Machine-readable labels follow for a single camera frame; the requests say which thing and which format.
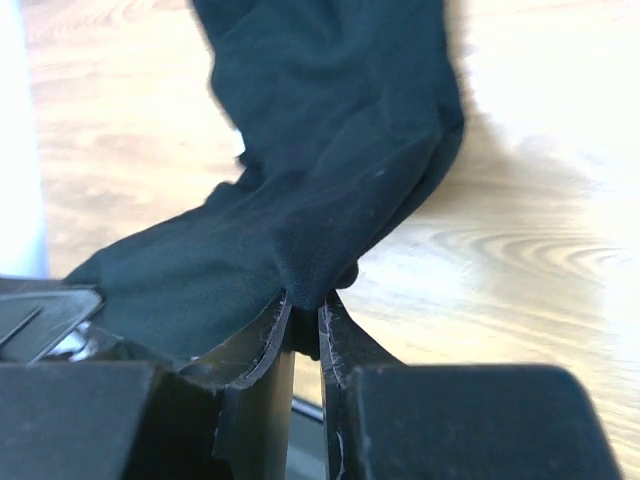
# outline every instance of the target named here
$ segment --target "black cloth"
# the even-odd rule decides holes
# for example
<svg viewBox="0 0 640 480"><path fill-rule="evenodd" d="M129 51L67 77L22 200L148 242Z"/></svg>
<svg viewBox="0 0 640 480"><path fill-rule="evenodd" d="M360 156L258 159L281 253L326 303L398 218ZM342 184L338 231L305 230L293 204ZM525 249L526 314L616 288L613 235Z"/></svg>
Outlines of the black cloth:
<svg viewBox="0 0 640 480"><path fill-rule="evenodd" d="M67 278L99 286L106 327L182 355L222 342L280 288L312 311L349 286L359 257L440 183L463 134L442 0L194 6L244 173Z"/></svg>

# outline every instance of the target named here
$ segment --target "wood grain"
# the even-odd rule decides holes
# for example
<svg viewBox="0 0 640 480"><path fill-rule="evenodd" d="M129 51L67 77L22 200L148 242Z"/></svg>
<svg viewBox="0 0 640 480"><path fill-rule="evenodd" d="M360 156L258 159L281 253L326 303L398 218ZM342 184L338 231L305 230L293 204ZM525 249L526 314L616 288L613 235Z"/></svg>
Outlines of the wood grain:
<svg viewBox="0 0 640 480"><path fill-rule="evenodd" d="M212 52L182 0L23 5L54 274L237 175ZM570 368L640 480L640 5L448 8L462 152L345 303L407 362ZM297 372L319 401L317 365Z"/></svg>

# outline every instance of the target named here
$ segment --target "black plastic tab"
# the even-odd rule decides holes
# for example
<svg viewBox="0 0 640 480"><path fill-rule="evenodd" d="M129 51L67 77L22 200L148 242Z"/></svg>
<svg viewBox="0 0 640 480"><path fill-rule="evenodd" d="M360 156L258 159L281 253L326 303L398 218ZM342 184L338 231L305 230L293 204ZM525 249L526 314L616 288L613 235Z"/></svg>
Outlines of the black plastic tab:
<svg viewBox="0 0 640 480"><path fill-rule="evenodd" d="M50 281L43 283L51 286ZM100 308L101 298L91 289L37 290L37 284L6 278L0 283L2 361L40 360Z"/></svg>
<svg viewBox="0 0 640 480"><path fill-rule="evenodd" d="M143 362L0 364L2 480L229 480L219 398Z"/></svg>
<svg viewBox="0 0 640 480"><path fill-rule="evenodd" d="M290 315L281 292L242 332L193 364L212 366L211 377L228 382L213 455L229 462L234 480L284 478L295 365Z"/></svg>
<svg viewBox="0 0 640 480"><path fill-rule="evenodd" d="M586 392L556 367L365 367L347 391L351 478L622 478Z"/></svg>
<svg viewBox="0 0 640 480"><path fill-rule="evenodd" d="M402 365L349 316L334 291L318 311L322 393L327 445L327 478L356 476L353 450L349 448L349 420L345 398L349 374L358 366Z"/></svg>

